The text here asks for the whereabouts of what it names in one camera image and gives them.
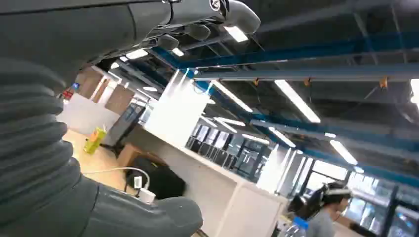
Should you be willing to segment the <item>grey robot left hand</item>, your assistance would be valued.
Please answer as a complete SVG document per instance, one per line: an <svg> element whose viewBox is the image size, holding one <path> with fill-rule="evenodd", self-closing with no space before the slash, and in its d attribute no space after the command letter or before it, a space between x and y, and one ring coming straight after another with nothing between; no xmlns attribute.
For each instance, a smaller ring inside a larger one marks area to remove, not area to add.
<svg viewBox="0 0 419 237"><path fill-rule="evenodd" d="M149 204L81 173L59 93L80 70L209 20L253 34L238 0L3 0L0 3L0 234L190 237L203 224L185 197Z"/></svg>

